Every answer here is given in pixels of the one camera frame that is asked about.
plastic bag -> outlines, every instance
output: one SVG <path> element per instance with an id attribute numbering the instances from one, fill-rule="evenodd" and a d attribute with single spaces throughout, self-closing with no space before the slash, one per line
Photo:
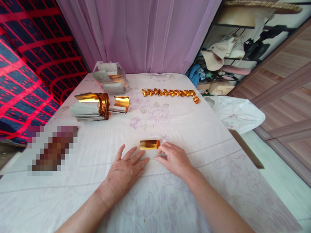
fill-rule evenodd
<path id="1" fill-rule="evenodd" d="M 204 96 L 216 115 L 227 129 L 235 129 L 239 134 L 259 126 L 266 119 L 265 114 L 247 99 L 229 96 Z"/>
<path id="2" fill-rule="evenodd" d="M 122 94 L 126 92 L 126 74 L 120 64 L 103 63 L 98 61 L 92 72 L 92 77 L 101 85 L 108 94 Z"/>

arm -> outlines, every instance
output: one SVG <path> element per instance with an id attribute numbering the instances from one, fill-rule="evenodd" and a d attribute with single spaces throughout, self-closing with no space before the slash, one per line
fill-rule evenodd
<path id="1" fill-rule="evenodd" d="M 158 148 L 158 154 L 163 152 L 167 155 L 167 159 L 157 156 L 155 160 L 186 183 L 213 232 L 254 233 L 245 220 L 208 183 L 202 173 L 191 165 L 182 148 L 166 142 Z"/>
<path id="2" fill-rule="evenodd" d="M 142 161 L 139 160 L 144 155 L 144 150 L 131 158 L 137 149 L 137 147 L 134 147 L 121 159 L 124 148 L 125 145 L 123 144 L 116 155 L 106 179 L 56 233 L 94 232 L 104 216 L 128 193 L 134 183 L 143 174 L 143 167 L 147 164 L 149 158 L 145 158 Z"/>

cardboard box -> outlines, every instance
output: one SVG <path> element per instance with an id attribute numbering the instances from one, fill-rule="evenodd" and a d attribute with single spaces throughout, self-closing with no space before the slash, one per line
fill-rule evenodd
<path id="1" fill-rule="evenodd" d="M 208 89 L 209 94 L 227 95 L 235 86 L 230 81 L 215 81 Z"/>
<path id="2" fill-rule="evenodd" d="M 199 82 L 199 85 L 197 87 L 198 91 L 201 94 L 204 94 L 204 92 L 206 92 L 206 90 L 209 88 L 210 88 L 210 83 L 207 81 Z"/>
<path id="3" fill-rule="evenodd" d="M 238 144 L 242 147 L 242 149 L 245 151 L 247 156 L 250 158 L 250 160 L 255 164 L 255 166 L 258 169 L 265 169 L 265 167 L 262 165 L 260 160 L 257 158 L 257 156 L 254 154 L 254 152 L 250 149 L 250 147 L 246 144 L 246 142 L 243 140 L 243 138 L 239 135 L 239 133 L 236 130 L 229 129 L 232 136 L 235 138 L 235 140 L 238 142 Z"/>

bed sheet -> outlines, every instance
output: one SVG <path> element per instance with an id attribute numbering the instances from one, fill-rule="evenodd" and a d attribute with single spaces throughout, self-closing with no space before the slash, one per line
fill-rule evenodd
<path id="1" fill-rule="evenodd" d="M 0 232 L 53 232 L 105 179 L 118 148 L 140 140 L 170 141 L 187 152 L 213 187 L 256 232 L 298 232 L 301 226 L 261 176 L 190 80 L 181 74 L 129 74 L 127 114 L 78 123 L 74 95 L 102 92 L 88 74 L 21 158 L 0 180 Z M 141 89 L 195 90 L 191 97 L 146 96 Z M 27 166 L 60 125 L 79 127 L 61 170 L 31 173 Z M 210 232 L 187 186 L 153 158 L 132 190 L 103 220 L 98 232 Z"/>

hand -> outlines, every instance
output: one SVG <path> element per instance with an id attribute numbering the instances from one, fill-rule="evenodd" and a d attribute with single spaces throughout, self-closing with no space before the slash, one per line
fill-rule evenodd
<path id="1" fill-rule="evenodd" d="M 167 170 L 182 180 L 187 176 L 188 172 L 195 169 L 182 148 L 172 143 L 165 142 L 158 148 L 158 154 L 162 154 L 163 152 L 167 155 L 167 159 L 163 156 L 157 156 L 155 160 L 159 161 Z"/>
<path id="2" fill-rule="evenodd" d="M 125 144 L 118 150 L 106 179 L 98 187 L 102 200 L 110 208 L 129 192 L 144 173 L 143 167 L 149 161 L 149 158 L 140 160 L 145 153 L 144 150 L 131 158 L 137 147 L 130 149 L 121 159 L 124 148 Z"/>

